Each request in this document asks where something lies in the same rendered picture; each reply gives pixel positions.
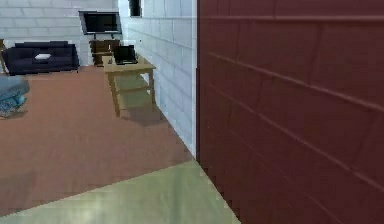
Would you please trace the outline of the dark brown television stand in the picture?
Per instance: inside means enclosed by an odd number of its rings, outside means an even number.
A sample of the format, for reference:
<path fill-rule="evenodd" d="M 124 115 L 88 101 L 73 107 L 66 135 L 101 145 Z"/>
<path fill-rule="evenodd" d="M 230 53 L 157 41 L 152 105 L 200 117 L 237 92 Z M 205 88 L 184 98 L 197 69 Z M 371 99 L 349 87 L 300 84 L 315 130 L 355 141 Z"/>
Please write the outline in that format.
<path fill-rule="evenodd" d="M 93 63 L 97 67 L 103 65 L 102 57 L 111 56 L 113 50 L 120 45 L 120 41 L 114 40 L 90 40 L 89 41 Z"/>

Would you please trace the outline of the black television set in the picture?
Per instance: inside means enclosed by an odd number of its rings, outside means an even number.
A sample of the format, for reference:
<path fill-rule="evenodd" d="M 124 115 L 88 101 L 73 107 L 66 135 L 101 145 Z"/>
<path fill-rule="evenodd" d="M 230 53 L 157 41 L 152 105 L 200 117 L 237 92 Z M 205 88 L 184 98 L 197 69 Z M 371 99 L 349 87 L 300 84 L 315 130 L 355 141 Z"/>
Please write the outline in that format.
<path fill-rule="evenodd" d="M 85 35 L 122 33 L 118 12 L 80 11 L 79 17 Z"/>

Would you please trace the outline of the light wooden shelf table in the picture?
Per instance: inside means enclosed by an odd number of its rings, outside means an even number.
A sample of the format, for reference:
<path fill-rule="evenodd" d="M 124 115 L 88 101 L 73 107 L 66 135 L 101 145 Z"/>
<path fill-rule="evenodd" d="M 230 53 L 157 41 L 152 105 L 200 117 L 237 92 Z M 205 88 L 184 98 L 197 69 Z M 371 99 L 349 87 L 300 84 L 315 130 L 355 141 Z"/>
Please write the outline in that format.
<path fill-rule="evenodd" d="M 102 65 L 106 75 L 114 106 L 115 115 L 120 116 L 119 97 L 144 91 L 150 95 L 151 104 L 156 103 L 154 70 L 156 67 L 140 54 L 135 55 L 136 64 L 118 65 L 113 56 L 103 56 Z"/>

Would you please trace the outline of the black open laptop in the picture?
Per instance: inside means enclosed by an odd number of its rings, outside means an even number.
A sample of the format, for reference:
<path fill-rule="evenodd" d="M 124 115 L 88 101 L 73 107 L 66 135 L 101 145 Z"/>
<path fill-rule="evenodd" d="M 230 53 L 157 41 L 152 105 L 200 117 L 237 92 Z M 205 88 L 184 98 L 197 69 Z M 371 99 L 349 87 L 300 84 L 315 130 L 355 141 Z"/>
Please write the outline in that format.
<path fill-rule="evenodd" d="M 136 52 L 133 45 L 117 46 L 113 50 L 115 62 L 120 64 L 136 64 Z"/>

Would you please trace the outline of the dark navy sofa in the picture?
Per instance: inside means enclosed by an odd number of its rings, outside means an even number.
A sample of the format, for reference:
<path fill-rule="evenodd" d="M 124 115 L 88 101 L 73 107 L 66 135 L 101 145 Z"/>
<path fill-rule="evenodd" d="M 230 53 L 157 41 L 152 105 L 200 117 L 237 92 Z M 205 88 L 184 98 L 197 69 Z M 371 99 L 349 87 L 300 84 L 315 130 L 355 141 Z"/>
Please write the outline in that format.
<path fill-rule="evenodd" d="M 51 54 L 47 60 L 36 60 L 41 53 Z M 11 76 L 77 70 L 80 66 L 76 46 L 68 41 L 16 43 L 2 52 Z"/>

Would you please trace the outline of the dark framed wall picture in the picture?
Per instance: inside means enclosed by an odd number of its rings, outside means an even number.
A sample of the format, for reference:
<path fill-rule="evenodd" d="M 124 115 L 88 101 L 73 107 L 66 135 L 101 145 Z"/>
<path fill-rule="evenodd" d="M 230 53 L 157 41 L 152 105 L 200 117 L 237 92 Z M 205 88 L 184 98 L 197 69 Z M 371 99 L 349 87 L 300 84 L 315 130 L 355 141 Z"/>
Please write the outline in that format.
<path fill-rule="evenodd" d="M 131 17 L 141 16 L 141 0 L 129 0 L 129 10 Z"/>

